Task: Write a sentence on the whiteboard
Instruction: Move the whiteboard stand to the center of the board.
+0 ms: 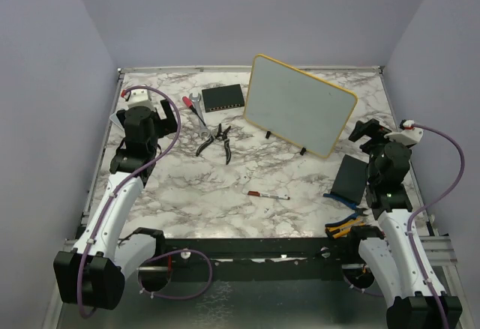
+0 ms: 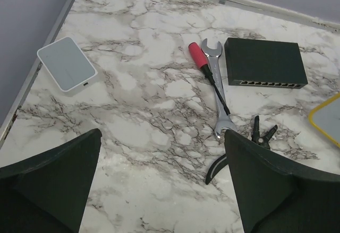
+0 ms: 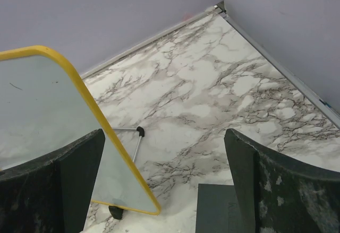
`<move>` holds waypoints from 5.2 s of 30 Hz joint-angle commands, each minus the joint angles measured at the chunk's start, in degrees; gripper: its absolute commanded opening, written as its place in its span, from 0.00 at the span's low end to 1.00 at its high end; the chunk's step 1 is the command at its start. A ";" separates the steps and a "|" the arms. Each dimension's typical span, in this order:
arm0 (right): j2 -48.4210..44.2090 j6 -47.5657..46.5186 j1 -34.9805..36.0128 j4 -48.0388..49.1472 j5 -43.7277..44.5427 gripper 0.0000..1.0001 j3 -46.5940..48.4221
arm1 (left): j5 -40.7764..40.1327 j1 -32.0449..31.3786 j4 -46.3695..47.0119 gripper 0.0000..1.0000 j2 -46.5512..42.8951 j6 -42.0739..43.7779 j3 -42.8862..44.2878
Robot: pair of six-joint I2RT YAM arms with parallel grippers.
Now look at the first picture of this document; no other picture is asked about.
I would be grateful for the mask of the white marker pen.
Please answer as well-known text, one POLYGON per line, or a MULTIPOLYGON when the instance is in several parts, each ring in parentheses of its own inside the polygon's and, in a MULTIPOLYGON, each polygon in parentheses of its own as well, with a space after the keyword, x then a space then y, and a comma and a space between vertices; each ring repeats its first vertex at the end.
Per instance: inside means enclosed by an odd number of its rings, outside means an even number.
POLYGON ((271 193, 262 193, 258 191, 248 191, 247 194, 249 196, 255 196, 260 198, 269 198, 269 199, 278 199, 278 200, 290 200, 290 196, 288 195, 276 195, 271 193))

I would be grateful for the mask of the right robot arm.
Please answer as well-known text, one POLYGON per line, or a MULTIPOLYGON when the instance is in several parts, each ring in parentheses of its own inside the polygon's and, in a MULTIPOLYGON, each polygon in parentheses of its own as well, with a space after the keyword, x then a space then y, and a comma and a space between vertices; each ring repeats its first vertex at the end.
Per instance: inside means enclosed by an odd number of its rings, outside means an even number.
POLYGON ((367 265, 387 305, 389 328, 455 328, 463 307, 447 293, 432 268, 415 219, 430 206, 413 210, 404 178, 411 148, 428 127, 404 120, 392 131, 376 119, 357 121, 351 142, 366 136, 360 149, 369 156, 366 200, 376 227, 353 229, 344 244, 346 257, 367 265))

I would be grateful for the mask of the yellow framed whiteboard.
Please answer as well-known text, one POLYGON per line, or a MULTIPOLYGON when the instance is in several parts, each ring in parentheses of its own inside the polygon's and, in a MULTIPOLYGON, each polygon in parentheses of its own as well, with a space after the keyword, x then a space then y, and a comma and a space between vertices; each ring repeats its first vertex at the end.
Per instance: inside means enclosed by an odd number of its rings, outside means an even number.
POLYGON ((357 103, 352 91, 259 54, 251 67, 244 119, 327 158, 357 103))

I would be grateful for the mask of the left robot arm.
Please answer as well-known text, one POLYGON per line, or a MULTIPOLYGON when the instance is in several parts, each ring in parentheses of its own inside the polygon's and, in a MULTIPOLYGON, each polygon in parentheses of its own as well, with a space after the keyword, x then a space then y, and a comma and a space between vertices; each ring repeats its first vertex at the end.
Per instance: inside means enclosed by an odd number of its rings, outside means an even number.
POLYGON ((120 239, 135 201, 145 188, 159 157, 159 139, 179 136, 179 111, 170 100, 160 102, 165 118, 151 104, 135 103, 116 116, 124 138, 110 164, 104 195, 85 231, 70 250, 60 251, 53 262, 61 300, 81 310, 115 309, 126 280, 146 262, 164 260, 164 237, 154 229, 136 229, 120 239))

